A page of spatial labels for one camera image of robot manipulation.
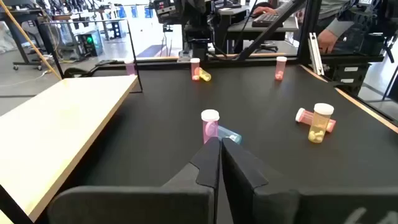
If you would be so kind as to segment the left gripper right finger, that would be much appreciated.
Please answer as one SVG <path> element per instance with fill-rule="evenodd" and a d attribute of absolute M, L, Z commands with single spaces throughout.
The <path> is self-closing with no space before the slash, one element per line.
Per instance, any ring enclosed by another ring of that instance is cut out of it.
<path fill-rule="evenodd" d="M 234 224 L 398 224 L 398 187 L 307 187 L 222 140 Z"/>

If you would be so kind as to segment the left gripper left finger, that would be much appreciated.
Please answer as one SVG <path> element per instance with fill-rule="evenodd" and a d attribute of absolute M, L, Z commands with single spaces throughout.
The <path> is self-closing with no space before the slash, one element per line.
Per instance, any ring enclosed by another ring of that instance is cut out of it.
<path fill-rule="evenodd" d="M 215 224 L 220 140 L 211 138 L 161 187 L 79 186 L 58 194 L 50 224 Z"/>

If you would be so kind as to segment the purple medicine bottle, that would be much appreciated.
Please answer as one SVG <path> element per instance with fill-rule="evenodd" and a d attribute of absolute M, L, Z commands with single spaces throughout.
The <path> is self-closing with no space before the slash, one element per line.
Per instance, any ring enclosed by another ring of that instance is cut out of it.
<path fill-rule="evenodd" d="M 203 143 L 205 144 L 210 138 L 218 137 L 218 121 L 220 114 L 217 110 L 208 109 L 201 112 L 201 120 L 203 126 Z"/>
<path fill-rule="evenodd" d="M 136 75 L 136 66 L 134 60 L 125 60 L 124 64 L 127 75 Z"/>

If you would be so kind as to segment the blue medicine bottle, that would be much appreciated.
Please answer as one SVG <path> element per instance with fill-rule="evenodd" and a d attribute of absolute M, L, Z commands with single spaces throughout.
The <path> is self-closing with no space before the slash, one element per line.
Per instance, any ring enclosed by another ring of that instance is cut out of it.
<path fill-rule="evenodd" d="M 223 138 L 230 138 L 232 141 L 234 141 L 237 144 L 241 144 L 243 138 L 240 134 L 224 128 L 222 126 L 218 126 L 218 138 L 223 139 Z"/>

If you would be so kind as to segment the pink medicine bottle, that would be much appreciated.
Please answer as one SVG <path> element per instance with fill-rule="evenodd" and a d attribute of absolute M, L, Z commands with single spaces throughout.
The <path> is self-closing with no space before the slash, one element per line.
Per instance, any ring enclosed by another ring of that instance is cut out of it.
<path fill-rule="evenodd" d="M 295 116 L 295 121 L 298 123 L 304 123 L 307 125 L 311 125 L 313 122 L 313 113 L 311 111 L 307 111 L 304 108 L 299 108 L 297 114 Z M 326 132 L 331 133 L 335 127 L 336 121 L 330 119 L 328 125 L 326 127 Z"/>
<path fill-rule="evenodd" d="M 200 59 L 199 58 L 191 58 L 191 75 L 192 80 L 197 81 L 200 79 Z"/>
<path fill-rule="evenodd" d="M 276 58 L 275 79 L 283 80 L 287 57 L 279 56 Z"/>

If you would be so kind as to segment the yellow medicine bottle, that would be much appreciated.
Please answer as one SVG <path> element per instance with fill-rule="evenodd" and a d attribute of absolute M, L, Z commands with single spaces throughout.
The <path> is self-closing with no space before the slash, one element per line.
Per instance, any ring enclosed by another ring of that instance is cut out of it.
<path fill-rule="evenodd" d="M 321 143 L 334 107 L 327 103 L 316 103 L 313 109 L 313 119 L 308 133 L 308 140 L 312 143 Z"/>
<path fill-rule="evenodd" d="M 201 67 L 199 68 L 199 76 L 206 82 L 209 82 L 211 80 L 211 75 Z"/>

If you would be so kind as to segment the grey desk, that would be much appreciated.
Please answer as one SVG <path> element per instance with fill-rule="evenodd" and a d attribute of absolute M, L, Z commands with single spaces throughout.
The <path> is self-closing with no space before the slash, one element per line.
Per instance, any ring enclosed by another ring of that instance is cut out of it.
<path fill-rule="evenodd" d="M 244 48 L 244 40 L 256 40 L 268 29 L 268 27 L 253 27 L 253 18 L 250 18 L 244 27 L 246 14 L 248 14 L 246 6 L 241 9 L 228 9 L 221 13 L 220 26 L 216 28 L 215 39 L 216 46 L 224 53 L 240 53 Z M 294 46 L 286 41 L 285 35 L 287 32 L 293 33 L 298 29 L 297 19 L 287 18 L 254 53 L 281 53 L 283 47 L 292 50 Z"/>

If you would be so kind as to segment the silver aluminium bar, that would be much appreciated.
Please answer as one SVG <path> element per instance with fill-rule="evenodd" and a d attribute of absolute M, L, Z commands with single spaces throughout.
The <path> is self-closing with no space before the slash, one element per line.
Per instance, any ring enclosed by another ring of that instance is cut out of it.
<path fill-rule="evenodd" d="M 318 40 L 316 33 L 314 32 L 308 34 L 308 48 L 310 52 L 310 58 L 312 61 L 313 71 L 317 75 L 324 75 L 324 69 L 322 64 L 322 58 L 319 51 Z"/>

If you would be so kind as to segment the light wooden board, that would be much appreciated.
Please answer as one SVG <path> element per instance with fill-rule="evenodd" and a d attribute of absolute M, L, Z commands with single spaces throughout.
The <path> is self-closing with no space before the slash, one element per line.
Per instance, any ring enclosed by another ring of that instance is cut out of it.
<path fill-rule="evenodd" d="M 0 116 L 0 224 L 33 224 L 140 83 L 65 78 Z"/>

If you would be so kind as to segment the black equipment box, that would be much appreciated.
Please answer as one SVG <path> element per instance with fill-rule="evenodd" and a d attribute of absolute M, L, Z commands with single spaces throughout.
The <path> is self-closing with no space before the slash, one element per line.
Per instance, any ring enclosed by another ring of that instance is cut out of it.
<path fill-rule="evenodd" d="M 338 88 L 357 96 L 370 66 L 368 62 L 325 65 L 324 72 L 329 80 L 338 83 Z"/>

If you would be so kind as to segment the black keyboard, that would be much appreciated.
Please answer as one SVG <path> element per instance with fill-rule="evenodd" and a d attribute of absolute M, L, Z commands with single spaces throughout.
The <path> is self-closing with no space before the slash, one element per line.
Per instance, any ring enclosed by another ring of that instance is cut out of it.
<path fill-rule="evenodd" d="M 269 27 L 274 21 L 278 20 L 278 16 L 274 14 L 261 14 L 256 16 L 252 21 L 253 27 Z"/>

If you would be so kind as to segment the person's hand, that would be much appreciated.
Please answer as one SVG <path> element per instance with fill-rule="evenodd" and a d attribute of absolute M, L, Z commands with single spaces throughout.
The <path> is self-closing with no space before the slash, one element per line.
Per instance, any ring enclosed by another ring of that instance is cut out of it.
<path fill-rule="evenodd" d="M 275 9 L 270 8 L 270 7 L 259 6 L 259 7 L 255 8 L 255 10 L 253 11 L 253 14 L 254 15 L 277 14 L 277 11 Z"/>
<path fill-rule="evenodd" d="M 338 37 L 329 31 L 328 29 L 323 30 L 318 35 L 318 48 L 320 53 L 329 54 L 332 52 Z"/>

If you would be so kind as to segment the computer tower with green light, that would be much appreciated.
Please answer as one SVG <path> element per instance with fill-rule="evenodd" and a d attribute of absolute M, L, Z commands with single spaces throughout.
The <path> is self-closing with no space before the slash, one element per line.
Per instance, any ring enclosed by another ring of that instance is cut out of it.
<path fill-rule="evenodd" d="M 103 53 L 102 38 L 98 30 L 79 34 L 78 40 L 83 46 L 84 55 L 97 57 Z"/>

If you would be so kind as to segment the person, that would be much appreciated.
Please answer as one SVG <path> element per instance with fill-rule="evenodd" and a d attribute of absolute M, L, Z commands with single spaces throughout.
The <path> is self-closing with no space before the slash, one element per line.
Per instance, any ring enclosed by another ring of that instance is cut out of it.
<path fill-rule="evenodd" d="M 342 46 L 340 48 L 345 47 L 344 42 L 342 41 L 343 40 L 341 37 L 342 35 L 346 35 L 348 38 L 351 35 L 349 33 L 355 31 L 355 29 L 352 28 L 354 26 L 353 21 L 339 21 L 336 18 L 340 9 L 345 5 L 346 2 L 348 2 L 348 0 L 322 0 L 320 13 L 318 17 L 318 24 L 316 26 L 317 30 L 316 33 L 319 35 L 319 33 L 322 32 L 323 30 L 328 29 L 338 37 L 338 40 L 336 41 L 336 44 L 332 52 L 333 51 L 337 52 L 335 48 L 339 44 Z M 272 9 L 275 9 L 277 11 L 276 15 L 280 15 L 285 11 L 285 8 L 287 7 L 287 2 L 281 4 L 277 8 L 273 8 L 271 6 L 268 6 L 268 4 L 261 2 L 253 6 L 253 9 L 255 10 L 255 8 L 259 6 L 270 7 Z"/>

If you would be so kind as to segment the black rolling cart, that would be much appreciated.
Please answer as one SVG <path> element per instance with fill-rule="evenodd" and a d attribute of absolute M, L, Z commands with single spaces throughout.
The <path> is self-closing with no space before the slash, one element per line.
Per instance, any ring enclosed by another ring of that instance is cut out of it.
<path fill-rule="evenodd" d="M 23 22 L 31 21 L 33 22 L 34 26 L 37 27 L 37 18 L 39 15 L 38 9 L 27 9 L 27 10 L 17 10 L 11 9 L 11 15 L 16 20 L 16 23 L 13 23 L 12 19 L 6 14 L 3 9 L 0 9 L 0 21 L 5 22 L 7 28 L 11 33 L 11 37 L 13 38 L 14 42 L 16 43 L 17 49 L 22 57 L 21 62 L 13 62 L 12 66 L 14 70 L 18 70 L 20 66 L 33 66 L 37 70 L 41 71 L 43 63 L 40 58 L 31 60 L 28 57 L 28 53 L 25 51 L 24 47 L 22 46 L 23 41 L 23 34 L 17 28 L 17 25 L 21 25 Z"/>

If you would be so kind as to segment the black frame strut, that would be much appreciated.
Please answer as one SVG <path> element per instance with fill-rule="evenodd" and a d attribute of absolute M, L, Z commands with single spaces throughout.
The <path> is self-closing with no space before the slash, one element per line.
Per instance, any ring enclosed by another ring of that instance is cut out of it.
<path fill-rule="evenodd" d="M 236 61 L 246 60 L 255 51 L 255 49 L 267 40 L 291 14 L 297 11 L 304 4 L 305 1 L 306 0 L 291 0 L 291 2 L 287 3 L 285 11 L 274 22 L 272 22 L 249 47 L 245 48 L 234 59 Z"/>

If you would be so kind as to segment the black frame post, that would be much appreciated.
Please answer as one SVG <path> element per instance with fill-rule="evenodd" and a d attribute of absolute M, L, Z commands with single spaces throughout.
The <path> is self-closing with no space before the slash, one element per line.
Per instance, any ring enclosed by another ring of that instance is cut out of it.
<path fill-rule="evenodd" d="M 297 52 L 297 61 L 301 65 L 310 63 L 310 50 L 308 46 L 309 33 L 314 32 L 317 26 L 322 0 L 306 0 L 303 24 L 300 32 L 300 45 Z"/>

